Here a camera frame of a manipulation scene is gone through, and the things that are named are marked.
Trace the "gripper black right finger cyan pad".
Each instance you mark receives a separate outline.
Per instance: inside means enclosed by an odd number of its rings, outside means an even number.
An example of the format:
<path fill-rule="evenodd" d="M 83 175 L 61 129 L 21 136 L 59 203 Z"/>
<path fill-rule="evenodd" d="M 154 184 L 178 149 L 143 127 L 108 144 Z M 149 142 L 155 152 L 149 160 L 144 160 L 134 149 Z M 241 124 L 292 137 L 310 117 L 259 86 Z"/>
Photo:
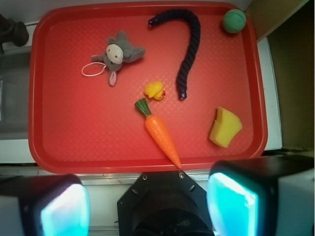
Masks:
<path fill-rule="evenodd" d="M 315 160 L 266 156 L 215 163 L 207 207 L 221 236 L 312 236 Z"/>

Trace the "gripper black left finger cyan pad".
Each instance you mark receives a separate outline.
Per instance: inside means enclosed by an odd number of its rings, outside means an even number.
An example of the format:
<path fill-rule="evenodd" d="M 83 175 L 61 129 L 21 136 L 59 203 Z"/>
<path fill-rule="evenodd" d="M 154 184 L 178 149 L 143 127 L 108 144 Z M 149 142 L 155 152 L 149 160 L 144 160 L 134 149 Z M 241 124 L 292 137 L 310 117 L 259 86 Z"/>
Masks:
<path fill-rule="evenodd" d="M 90 200 L 75 175 L 2 177 L 2 236 L 87 236 Z"/>

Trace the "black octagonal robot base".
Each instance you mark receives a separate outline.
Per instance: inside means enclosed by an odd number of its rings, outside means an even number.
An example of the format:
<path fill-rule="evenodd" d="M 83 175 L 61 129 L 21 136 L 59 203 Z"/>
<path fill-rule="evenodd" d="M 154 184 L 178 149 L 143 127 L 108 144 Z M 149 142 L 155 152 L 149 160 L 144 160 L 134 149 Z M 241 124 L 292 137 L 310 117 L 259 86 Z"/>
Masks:
<path fill-rule="evenodd" d="M 143 173 L 117 201 L 121 236 L 212 236 L 206 191 L 185 172 Z"/>

